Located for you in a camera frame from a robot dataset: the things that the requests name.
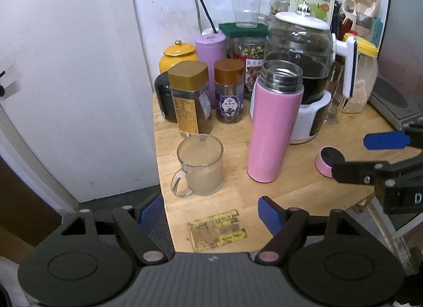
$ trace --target teapot lid knob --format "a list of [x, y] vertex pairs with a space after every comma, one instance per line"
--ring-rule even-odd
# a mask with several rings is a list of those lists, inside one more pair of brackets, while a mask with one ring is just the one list
[[311, 10], [310, 10], [310, 7], [308, 6], [308, 3], [305, 2], [305, 0], [303, 0], [302, 3], [298, 5], [297, 14], [303, 17], [310, 16]]

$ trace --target jar label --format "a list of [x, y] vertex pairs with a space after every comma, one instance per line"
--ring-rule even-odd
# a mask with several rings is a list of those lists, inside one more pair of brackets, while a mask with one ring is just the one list
[[179, 129], [188, 134], [198, 134], [197, 114], [195, 113], [195, 101], [190, 99], [173, 97], [176, 119]]
[[249, 59], [243, 56], [234, 55], [234, 59], [245, 62], [245, 86], [249, 91], [252, 91], [255, 80], [260, 75], [263, 59]]
[[242, 112], [244, 93], [236, 95], [223, 95], [216, 93], [216, 113], [220, 116], [234, 117]]

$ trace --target pink lid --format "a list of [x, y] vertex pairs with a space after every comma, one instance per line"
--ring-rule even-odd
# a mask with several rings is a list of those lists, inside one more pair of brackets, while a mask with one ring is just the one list
[[195, 37], [196, 46], [217, 46], [222, 42], [225, 43], [226, 37], [223, 33], [208, 33], [206, 35], [198, 35]]
[[320, 174], [332, 177], [332, 166], [336, 163], [345, 162], [344, 155], [335, 147], [323, 147], [316, 157], [315, 165]]

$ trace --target wooden table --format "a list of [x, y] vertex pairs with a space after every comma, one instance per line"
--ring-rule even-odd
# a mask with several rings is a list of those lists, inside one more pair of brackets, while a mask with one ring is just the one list
[[399, 161], [413, 157], [419, 150], [368, 151], [362, 144], [370, 132], [390, 131], [390, 125], [367, 105], [360, 114], [344, 114], [339, 124], [324, 124], [318, 135], [307, 143], [290, 145], [282, 172], [277, 180], [261, 184], [247, 174], [248, 148], [252, 120], [245, 103], [244, 117], [237, 124], [222, 124], [213, 115], [212, 135], [223, 143], [224, 181], [214, 195], [191, 195], [178, 198], [170, 189], [173, 174], [180, 168], [176, 149], [183, 138], [178, 125], [166, 121], [160, 113], [156, 96], [153, 97], [154, 135], [160, 186], [176, 251], [193, 252], [188, 223], [201, 218], [237, 210], [245, 239], [218, 247], [211, 251], [255, 251], [271, 239], [267, 228], [257, 214], [257, 201], [267, 195], [283, 208], [299, 207], [311, 215], [328, 215], [333, 208], [347, 209], [366, 198], [373, 187], [340, 184], [322, 176], [314, 166], [320, 149], [325, 146], [338, 148], [347, 160]]

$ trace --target yellow ceramic jar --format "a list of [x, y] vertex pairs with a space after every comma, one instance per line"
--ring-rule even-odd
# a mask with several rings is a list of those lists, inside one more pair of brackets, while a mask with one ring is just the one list
[[197, 61], [198, 56], [195, 51], [195, 45], [183, 43], [181, 40], [175, 41], [175, 44], [166, 48], [163, 52], [164, 56], [160, 59], [160, 73], [168, 71], [175, 64], [182, 61]]

